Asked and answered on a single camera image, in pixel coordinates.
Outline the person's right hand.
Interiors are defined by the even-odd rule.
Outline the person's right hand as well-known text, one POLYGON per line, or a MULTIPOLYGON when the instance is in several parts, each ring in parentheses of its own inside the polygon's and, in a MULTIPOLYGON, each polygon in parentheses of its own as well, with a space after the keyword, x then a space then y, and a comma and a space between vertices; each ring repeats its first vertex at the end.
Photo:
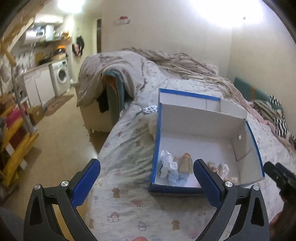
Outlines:
POLYGON ((295 213, 278 213, 269 224, 270 240, 295 240, 295 213))

